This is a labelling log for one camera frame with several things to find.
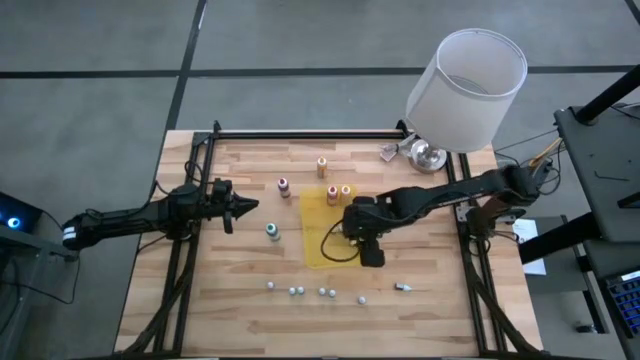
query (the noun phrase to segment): lamp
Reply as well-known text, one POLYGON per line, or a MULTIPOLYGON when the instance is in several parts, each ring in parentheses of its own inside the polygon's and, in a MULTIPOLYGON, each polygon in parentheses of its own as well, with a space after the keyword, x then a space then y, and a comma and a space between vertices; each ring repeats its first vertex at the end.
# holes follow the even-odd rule
POLYGON ((406 121, 420 137, 411 146, 411 164, 434 172, 446 151, 489 144, 526 77, 522 50, 505 36, 483 29, 447 36, 407 101, 406 121))

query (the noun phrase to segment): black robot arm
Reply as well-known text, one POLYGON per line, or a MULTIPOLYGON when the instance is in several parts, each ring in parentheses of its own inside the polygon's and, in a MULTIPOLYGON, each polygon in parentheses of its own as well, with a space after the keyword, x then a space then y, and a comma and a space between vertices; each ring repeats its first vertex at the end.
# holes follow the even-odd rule
POLYGON ((88 210, 64 223, 62 243, 68 249, 82 250, 103 239, 152 231, 164 232, 170 240, 188 239, 192 224, 215 217, 222 217, 225 232, 231 234, 231 219, 252 210, 258 201, 238 196, 229 180, 217 178, 210 185, 211 193, 203 195, 201 185, 185 184, 137 209, 88 210))
POLYGON ((384 265, 377 239, 393 229, 411 225, 434 209, 491 196, 481 208, 467 213, 472 235, 485 235, 495 219, 512 206, 528 206, 538 198, 529 170, 508 166, 480 176, 430 189, 405 187, 374 197, 356 197, 344 210, 342 233, 360 247, 363 266, 384 265))

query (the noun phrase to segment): lamp base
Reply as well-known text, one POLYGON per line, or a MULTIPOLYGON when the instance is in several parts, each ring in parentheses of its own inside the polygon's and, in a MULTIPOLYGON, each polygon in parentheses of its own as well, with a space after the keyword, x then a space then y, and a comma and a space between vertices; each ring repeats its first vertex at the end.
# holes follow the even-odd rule
POLYGON ((411 166, 424 174, 434 173, 447 162, 447 152, 429 146, 426 141, 419 139, 411 145, 409 163, 411 166))

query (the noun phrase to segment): butcher block tabletop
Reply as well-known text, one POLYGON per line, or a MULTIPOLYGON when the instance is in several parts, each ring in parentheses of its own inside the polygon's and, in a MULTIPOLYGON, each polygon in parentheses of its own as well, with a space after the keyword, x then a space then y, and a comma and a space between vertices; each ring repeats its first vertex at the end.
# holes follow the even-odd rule
MULTIPOLYGON (((193 133, 167 133, 157 171, 163 188, 184 182, 183 165, 189 158, 193 133)), ((233 221, 232 235, 224 233, 220 218, 203 222, 183 356, 478 354, 451 207, 385 234, 380 239, 386 255, 382 268, 313 270, 305 266, 299 212, 304 189, 354 184, 359 195, 372 196, 398 187, 429 188, 447 183, 444 169, 425 175, 402 156, 384 162, 379 156, 379 145, 384 142, 216 141, 210 180, 232 180, 239 195, 258 199, 260 205, 233 221), (325 179, 316 175, 320 156, 328 160, 325 179), (277 181, 282 177, 290 183, 289 201, 278 192, 277 181), (265 225, 270 222, 280 229, 279 242, 271 242, 265 234, 265 225), (267 282, 273 282, 275 289, 267 289, 267 282), (396 282, 410 285, 413 291, 394 290, 396 282), (290 296, 289 288, 298 286, 306 289, 305 294, 290 296), (334 289, 335 298, 319 296, 319 288, 334 289), (365 305, 358 304, 360 296, 366 298, 365 305)), ((490 146, 468 157, 472 175, 496 168, 490 146)), ((454 163, 457 179, 461 179, 459 164, 454 163)), ((162 196, 158 192, 154 199, 162 196)), ((145 234, 140 245, 159 235, 145 234)), ((137 256, 115 350, 129 346, 160 306, 170 253, 171 242, 161 240, 137 256)), ((541 348, 517 245, 493 238, 489 258, 501 307, 525 338, 541 348)), ((167 347, 173 340, 177 308, 174 306, 169 319, 167 347)), ((495 349, 484 307, 483 319, 489 348, 495 349)))

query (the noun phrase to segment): yellow cloth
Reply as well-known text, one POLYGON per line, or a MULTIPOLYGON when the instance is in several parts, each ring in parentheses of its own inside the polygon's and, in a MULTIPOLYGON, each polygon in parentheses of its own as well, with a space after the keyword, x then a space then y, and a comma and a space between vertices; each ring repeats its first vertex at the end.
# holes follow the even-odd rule
MULTIPOLYGON (((356 196, 356 187, 351 187, 351 199, 356 196)), ((331 226, 342 219, 344 208, 351 203, 351 199, 339 198, 336 206, 327 204, 327 188, 309 188, 300 194, 300 216, 302 217, 302 238, 304 239, 304 259, 312 269, 325 269, 345 266, 361 266, 360 257, 349 262, 333 262, 322 256, 320 244, 331 226)), ((346 259, 353 256, 357 249, 349 245, 349 241, 339 232, 331 233, 324 245, 327 255, 336 259, 346 259)))

